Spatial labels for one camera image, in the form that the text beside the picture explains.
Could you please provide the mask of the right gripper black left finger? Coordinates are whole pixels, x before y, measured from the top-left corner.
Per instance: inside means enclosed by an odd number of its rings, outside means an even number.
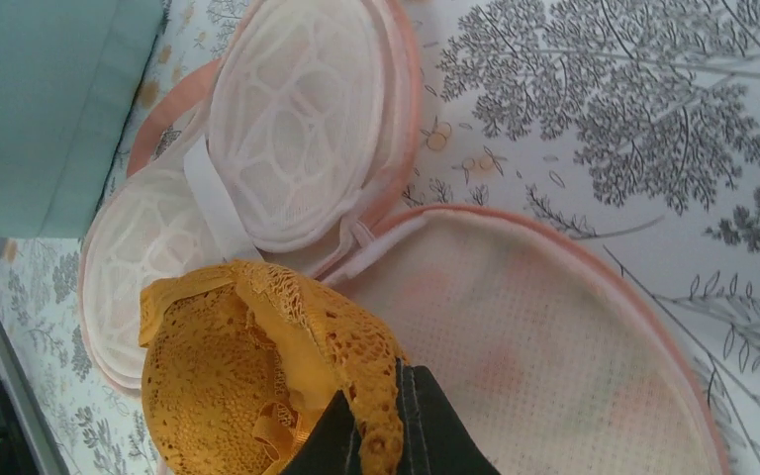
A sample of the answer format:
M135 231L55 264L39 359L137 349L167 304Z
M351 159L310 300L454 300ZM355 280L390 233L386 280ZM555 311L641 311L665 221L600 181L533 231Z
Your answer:
M326 407L308 439L281 475L360 475L362 437L341 391Z

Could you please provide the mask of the orange lace bra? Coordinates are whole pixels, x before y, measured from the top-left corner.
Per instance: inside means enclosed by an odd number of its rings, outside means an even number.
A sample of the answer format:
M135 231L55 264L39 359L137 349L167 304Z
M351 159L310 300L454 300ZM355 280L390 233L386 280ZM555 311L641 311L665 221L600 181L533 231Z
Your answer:
M393 474L405 353L378 317L262 261L159 279L140 295L142 407L176 474L282 474L335 395L356 422L357 466Z

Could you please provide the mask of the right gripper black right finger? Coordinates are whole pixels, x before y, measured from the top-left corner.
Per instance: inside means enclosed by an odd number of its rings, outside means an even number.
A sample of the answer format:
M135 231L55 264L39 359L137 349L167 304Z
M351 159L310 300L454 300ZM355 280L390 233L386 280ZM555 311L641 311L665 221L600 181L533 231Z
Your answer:
M397 409L403 422L399 474L486 475L498 470L480 451L424 366L397 361Z

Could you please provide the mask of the peach floral mesh laundry bag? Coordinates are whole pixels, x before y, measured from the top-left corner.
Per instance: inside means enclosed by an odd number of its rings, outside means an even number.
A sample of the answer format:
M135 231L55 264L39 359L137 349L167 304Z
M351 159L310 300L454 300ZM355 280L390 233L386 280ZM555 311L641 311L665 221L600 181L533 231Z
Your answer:
M396 1L253 3L148 116L86 236L93 361L142 401L142 290L262 261L381 319L496 474L728 473L681 351L599 259L519 215L401 202L419 66Z

